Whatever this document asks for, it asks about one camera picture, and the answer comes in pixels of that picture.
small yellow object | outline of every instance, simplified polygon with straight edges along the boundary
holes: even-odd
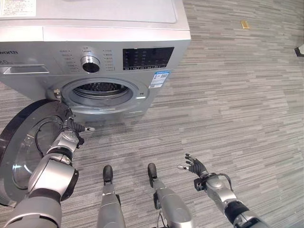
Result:
[[[241,20],[241,25],[242,25],[243,29],[249,29],[249,25],[248,25],[247,21]]]

washing machine top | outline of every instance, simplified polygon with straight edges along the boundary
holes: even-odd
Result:
[[[24,33],[52,26],[189,30],[182,0],[2,0],[0,21],[0,28],[28,27],[18,30]]]

control knob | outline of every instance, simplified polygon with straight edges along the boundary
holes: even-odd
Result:
[[[81,58],[82,68],[88,73],[96,73],[100,69],[100,62],[93,56],[84,56]]]

door glass window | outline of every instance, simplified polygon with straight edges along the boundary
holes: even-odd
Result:
[[[27,189],[28,181],[62,129],[58,116],[49,116],[38,122],[21,141],[16,160],[12,165],[13,181],[17,188]]]

black cable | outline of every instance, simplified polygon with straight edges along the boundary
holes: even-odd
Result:
[[[41,127],[42,127],[43,125],[47,124],[47,123],[57,123],[57,124],[63,126],[63,124],[62,124],[61,122],[59,122],[59,121],[56,121],[56,120],[48,120],[48,121],[42,123],[42,124],[39,126],[39,128],[36,130],[35,136],[34,136],[34,138],[35,138],[35,144],[36,144],[36,147],[37,147],[37,149],[38,149],[38,152],[39,152],[39,154],[40,154],[40,156],[41,156],[42,158],[44,157],[44,155],[43,155],[43,152],[41,151],[41,148],[40,148],[40,146],[39,146],[39,144],[38,144],[38,132],[40,132]]]
[[[162,218],[162,214],[161,214],[161,212],[158,214],[158,218],[157,218],[157,228],[158,228],[158,223],[159,223],[159,221],[160,221],[160,217],[161,217],[161,219],[162,219],[162,224],[163,224],[163,227],[165,228],[165,227],[166,227],[166,225],[165,225],[165,223],[164,223],[164,221],[163,221],[163,218]]]
[[[160,213],[161,215],[161,213]],[[162,215],[161,215],[161,219],[162,219]],[[162,219],[162,224],[163,224],[163,227],[166,227],[165,223],[163,222],[163,219]]]
[[[161,213],[158,214],[158,218],[157,218],[157,228],[158,228],[158,222],[160,221],[160,215]]]
[[[230,185],[230,190],[233,192],[232,183],[231,183],[230,177],[227,174],[224,174],[224,173],[220,173],[220,174],[218,174],[218,176],[224,176],[224,177],[226,177],[226,179],[228,180],[229,185]]]

